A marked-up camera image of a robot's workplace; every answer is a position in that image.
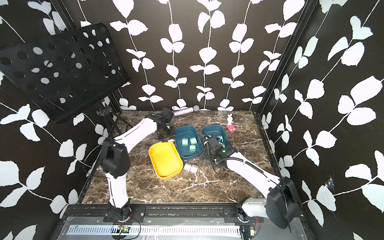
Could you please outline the green plug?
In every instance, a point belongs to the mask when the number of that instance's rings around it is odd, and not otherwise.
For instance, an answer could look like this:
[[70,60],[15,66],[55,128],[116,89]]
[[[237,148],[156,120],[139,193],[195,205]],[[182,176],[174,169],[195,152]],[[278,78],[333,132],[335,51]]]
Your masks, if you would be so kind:
[[222,136],[217,136],[216,139],[218,140],[219,143],[222,143],[223,142],[223,137]]
[[189,145],[189,139],[188,138],[182,138],[182,146],[188,146]]
[[190,138],[191,145],[196,145],[198,143],[197,139],[195,137]]
[[190,145],[190,146],[189,146],[189,151],[190,151],[190,153],[195,153],[195,152],[196,152],[196,149],[197,149],[196,145]]

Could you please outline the teal storage tray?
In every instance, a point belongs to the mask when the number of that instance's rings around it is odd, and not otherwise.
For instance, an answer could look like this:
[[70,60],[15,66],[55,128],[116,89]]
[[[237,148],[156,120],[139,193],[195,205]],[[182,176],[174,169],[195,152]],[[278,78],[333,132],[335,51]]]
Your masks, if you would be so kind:
[[216,138],[219,135],[219,136],[222,136],[224,139],[223,142],[221,143],[221,145],[224,148],[232,145],[226,135],[224,128],[220,125],[210,125],[210,126],[203,127],[202,135],[205,142],[208,140],[209,137]]
[[[198,143],[196,144],[197,149],[195,153],[190,153],[189,151],[189,146],[191,145],[190,138],[192,137],[195,137],[198,141]],[[188,146],[182,146],[182,138],[189,139]],[[202,141],[200,140],[197,130],[193,126],[183,126],[183,127],[177,128],[175,130],[175,141],[176,141],[177,151],[183,161],[188,161],[191,159],[198,158],[203,152]]]

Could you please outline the pink plug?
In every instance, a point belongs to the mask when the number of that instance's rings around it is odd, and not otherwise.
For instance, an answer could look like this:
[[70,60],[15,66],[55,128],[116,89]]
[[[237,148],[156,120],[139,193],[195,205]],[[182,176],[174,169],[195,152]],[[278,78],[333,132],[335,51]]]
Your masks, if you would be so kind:
[[199,170],[199,167],[196,165],[191,165],[190,172],[196,174]]
[[192,164],[190,164],[190,163],[184,164],[184,171],[190,172],[191,168],[192,168]]

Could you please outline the yellow storage tray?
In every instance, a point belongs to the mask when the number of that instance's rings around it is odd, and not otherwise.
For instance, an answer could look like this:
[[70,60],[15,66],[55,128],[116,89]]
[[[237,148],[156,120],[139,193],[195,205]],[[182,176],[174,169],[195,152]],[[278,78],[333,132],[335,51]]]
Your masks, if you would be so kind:
[[156,176],[161,180],[169,180],[184,168],[182,159],[171,142],[159,142],[149,148],[149,156]]

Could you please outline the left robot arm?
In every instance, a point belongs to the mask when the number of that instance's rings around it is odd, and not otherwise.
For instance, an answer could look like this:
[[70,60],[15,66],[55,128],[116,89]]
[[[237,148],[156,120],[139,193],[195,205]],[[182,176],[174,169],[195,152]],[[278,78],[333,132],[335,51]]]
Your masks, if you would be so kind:
[[122,209],[129,202],[126,177],[131,167],[130,151],[153,133],[157,132],[161,140],[171,137],[172,118],[172,113],[169,116],[149,114],[127,132],[103,142],[100,163],[109,185],[109,202],[116,209]]

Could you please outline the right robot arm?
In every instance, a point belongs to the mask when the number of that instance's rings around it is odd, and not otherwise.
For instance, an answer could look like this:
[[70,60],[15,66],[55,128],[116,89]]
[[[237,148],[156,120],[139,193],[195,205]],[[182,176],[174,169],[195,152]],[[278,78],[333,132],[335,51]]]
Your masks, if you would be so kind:
[[252,218],[267,218],[281,229],[290,228],[291,221],[302,212],[301,200],[294,182],[288,178],[272,175],[228,145],[223,147],[219,138],[204,135],[204,145],[210,164],[226,167],[237,173],[255,187],[263,199],[245,199],[237,205],[236,216],[242,223]]

